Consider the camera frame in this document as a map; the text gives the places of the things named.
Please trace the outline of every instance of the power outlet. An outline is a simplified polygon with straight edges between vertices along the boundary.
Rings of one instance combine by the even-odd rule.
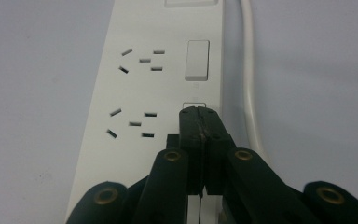
[[[115,1],[67,216],[97,184],[129,187],[147,176],[167,134],[179,133],[183,107],[221,111],[223,1],[170,2]],[[207,71],[206,80],[186,78],[189,63],[194,64],[190,41],[208,43],[200,69]],[[187,223],[198,223],[198,199],[189,200]],[[217,205],[216,197],[204,197],[202,222],[217,221]]]

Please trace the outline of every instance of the electrical socket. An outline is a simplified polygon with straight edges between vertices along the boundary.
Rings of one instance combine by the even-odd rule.
[[[147,176],[167,134],[179,133],[182,108],[208,106],[221,114],[222,36],[223,1],[184,7],[115,1],[67,217],[91,187],[104,181],[129,187]],[[209,41],[206,81],[185,80],[192,40]],[[198,223],[197,196],[189,200],[187,223]],[[216,204],[204,196],[205,223],[216,222]]]

